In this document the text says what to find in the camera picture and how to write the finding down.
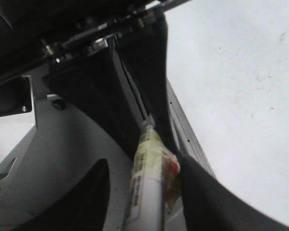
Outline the black robot base mechanism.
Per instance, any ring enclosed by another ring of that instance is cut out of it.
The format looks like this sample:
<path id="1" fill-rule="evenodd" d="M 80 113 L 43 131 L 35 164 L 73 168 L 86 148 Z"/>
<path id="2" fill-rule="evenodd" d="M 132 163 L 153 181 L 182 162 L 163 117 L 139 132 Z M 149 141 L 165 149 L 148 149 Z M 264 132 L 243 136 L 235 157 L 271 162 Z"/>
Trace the black robot base mechanism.
<path id="1" fill-rule="evenodd" d="M 96 122 L 133 158 L 134 111 L 179 147 L 167 96 L 166 11 L 181 0 L 0 0 L 0 115 L 27 100 L 23 74 L 46 67 L 43 84 Z"/>

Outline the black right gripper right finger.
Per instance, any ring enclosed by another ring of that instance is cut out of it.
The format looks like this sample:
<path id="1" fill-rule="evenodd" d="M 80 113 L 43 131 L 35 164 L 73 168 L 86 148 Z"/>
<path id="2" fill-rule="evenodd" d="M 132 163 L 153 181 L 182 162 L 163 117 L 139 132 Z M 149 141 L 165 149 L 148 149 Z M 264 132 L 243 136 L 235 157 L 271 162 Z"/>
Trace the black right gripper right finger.
<path id="1" fill-rule="evenodd" d="M 180 162 L 181 192 L 189 231 L 287 231 L 289 227 L 246 204 L 192 157 Z"/>

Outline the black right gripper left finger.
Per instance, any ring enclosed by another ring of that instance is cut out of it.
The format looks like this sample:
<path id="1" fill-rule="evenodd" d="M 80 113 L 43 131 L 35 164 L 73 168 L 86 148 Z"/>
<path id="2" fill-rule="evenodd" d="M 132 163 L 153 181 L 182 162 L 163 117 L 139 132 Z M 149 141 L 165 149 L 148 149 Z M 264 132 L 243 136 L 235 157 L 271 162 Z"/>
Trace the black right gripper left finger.
<path id="1" fill-rule="evenodd" d="M 101 231 L 110 198 L 110 173 L 99 159 L 81 181 L 41 214 L 19 226 L 20 231 Z"/>

